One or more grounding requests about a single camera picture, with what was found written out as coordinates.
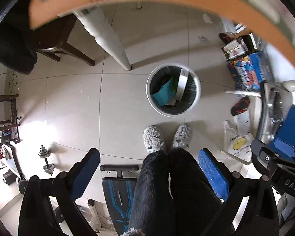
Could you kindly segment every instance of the person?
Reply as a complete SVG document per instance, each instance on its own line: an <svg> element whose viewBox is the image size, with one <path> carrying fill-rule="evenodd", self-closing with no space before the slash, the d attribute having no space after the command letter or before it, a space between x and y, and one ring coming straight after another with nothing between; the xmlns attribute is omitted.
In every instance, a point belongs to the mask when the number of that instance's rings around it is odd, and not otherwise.
<svg viewBox="0 0 295 236"><path fill-rule="evenodd" d="M187 151L192 135L189 125L180 125L167 150L158 126L145 129L148 155L136 183L129 229L123 235L199 236L212 221L222 202Z"/></svg>

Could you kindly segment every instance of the blue stripe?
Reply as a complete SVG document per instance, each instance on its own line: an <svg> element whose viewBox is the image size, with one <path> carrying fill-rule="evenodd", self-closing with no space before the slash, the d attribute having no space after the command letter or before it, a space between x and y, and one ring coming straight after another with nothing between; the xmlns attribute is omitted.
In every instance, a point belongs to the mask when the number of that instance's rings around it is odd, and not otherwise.
<svg viewBox="0 0 295 236"><path fill-rule="evenodd" d="M108 186L109 186L109 192L110 192L110 197L111 197L112 204L116 208L116 210L120 213L121 217L124 218L125 215L124 215L123 211L117 205L116 197L115 197L115 190L113 188L111 180L108 180Z"/></svg>
<svg viewBox="0 0 295 236"><path fill-rule="evenodd" d="M132 196L131 182L126 181L126 184L127 184L127 193L128 193L128 199L129 199L129 208L127 210L126 216L127 218L130 218L132 203L133 203L133 196Z"/></svg>

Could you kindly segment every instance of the chair leg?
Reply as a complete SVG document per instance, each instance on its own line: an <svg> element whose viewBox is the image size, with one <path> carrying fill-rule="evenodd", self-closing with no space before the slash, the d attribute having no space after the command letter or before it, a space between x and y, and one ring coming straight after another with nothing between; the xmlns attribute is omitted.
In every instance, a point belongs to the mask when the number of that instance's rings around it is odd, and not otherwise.
<svg viewBox="0 0 295 236"><path fill-rule="evenodd" d="M67 42L64 42L59 48L59 50L67 53L68 55L74 56L86 63L88 63L90 66L95 66L95 61L92 60L90 57L79 51L78 49L74 48Z"/></svg>
<svg viewBox="0 0 295 236"><path fill-rule="evenodd" d="M57 62L60 61L60 58L57 55L53 54L53 53L44 52L44 51L40 51L40 50L37 50L37 52L39 52L39 53L41 53L41 54L43 54L43 55L45 55L45 56L47 56L47 57L49 57L49 58L57 61Z"/></svg>

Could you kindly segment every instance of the tiled floor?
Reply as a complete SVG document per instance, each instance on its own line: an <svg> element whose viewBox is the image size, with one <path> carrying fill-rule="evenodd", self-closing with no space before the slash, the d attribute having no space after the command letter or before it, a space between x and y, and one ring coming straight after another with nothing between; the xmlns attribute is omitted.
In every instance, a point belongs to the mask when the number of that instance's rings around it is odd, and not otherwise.
<svg viewBox="0 0 295 236"><path fill-rule="evenodd" d="M50 178L38 157L41 145L50 146L54 175L68 171L90 148L100 150L101 164L141 164L147 154L142 133L152 124L161 127L169 144L178 125L189 123L194 129L190 145L194 157L207 147L217 159L225 159L220 153L223 121L231 118L230 108L238 98L224 93L234 84L220 50L220 18L209 14L213 23L205 23L201 11L158 3L143 3L141 10L133 3L109 5L104 12L133 70L125 71L105 54L79 21L68 42L95 59L95 67L71 56L55 62L38 54L32 73L19 75L14 88L23 139L16 147L25 175ZM208 43L203 45L199 37ZM198 104L178 118L158 114L145 95L149 74L164 62L188 65L201 81ZM231 161L227 164L240 168ZM105 176L115 175L98 168L83 196L105 202L101 186Z"/></svg>

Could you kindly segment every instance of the white plastic bag with yellow logo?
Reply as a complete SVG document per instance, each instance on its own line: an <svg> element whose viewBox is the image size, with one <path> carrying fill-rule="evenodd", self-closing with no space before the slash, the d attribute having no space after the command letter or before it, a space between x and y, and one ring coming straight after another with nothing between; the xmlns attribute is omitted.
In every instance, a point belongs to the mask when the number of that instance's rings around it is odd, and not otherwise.
<svg viewBox="0 0 295 236"><path fill-rule="evenodd" d="M250 144L254 137L250 133L238 135L237 131L224 121L224 151L244 161L251 162Z"/></svg>

